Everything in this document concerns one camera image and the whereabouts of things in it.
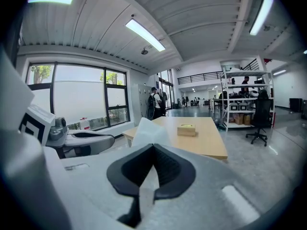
chair backrest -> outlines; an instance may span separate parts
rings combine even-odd
[[[254,122],[268,123],[270,121],[271,105],[272,102],[270,99],[257,99]]]

white metal shelving unit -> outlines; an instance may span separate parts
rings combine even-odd
[[[264,79],[265,84],[228,84],[227,79],[233,78],[233,77],[244,77],[244,76],[255,76],[255,77],[262,77]],[[224,101],[227,101],[227,109],[223,107],[223,114],[222,114],[222,123],[226,127],[226,131],[228,131],[229,128],[247,128],[252,127],[251,125],[237,125],[236,123],[230,123],[229,122],[229,114],[230,113],[254,113],[255,110],[246,110],[246,111],[230,111],[229,110],[229,104],[230,101],[252,101],[256,100],[257,98],[236,98],[236,99],[229,99],[229,91],[234,88],[265,88],[267,90],[267,93],[269,95],[269,99],[274,100],[273,97],[271,97],[271,88],[273,88],[274,93],[274,84],[273,84],[273,78],[272,73],[270,71],[262,71],[262,70],[255,70],[255,71],[249,71],[249,70],[239,70],[239,71],[232,71],[232,72],[226,72],[225,70],[223,73],[221,73],[221,86],[222,86],[222,103],[224,105]],[[227,99],[224,99],[223,91],[227,92]],[[273,113],[273,120],[275,118],[275,101],[273,101],[273,110],[271,110],[271,113]]]

black backpack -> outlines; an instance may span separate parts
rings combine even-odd
[[[155,100],[155,96],[156,94],[154,95],[150,95],[149,98],[148,98],[148,106],[149,107],[155,107],[156,106],[156,100]]]

white shirt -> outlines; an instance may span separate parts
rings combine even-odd
[[[159,104],[158,104],[158,101],[161,101],[159,94],[151,93],[150,95],[151,95],[151,96],[154,95],[154,98],[155,98],[155,107],[158,108],[158,109],[160,109],[160,106],[159,106]]]

man with backpack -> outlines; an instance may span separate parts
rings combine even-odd
[[[161,99],[155,87],[152,87],[152,93],[149,97],[148,103],[150,108],[154,108],[152,119],[161,117]]]

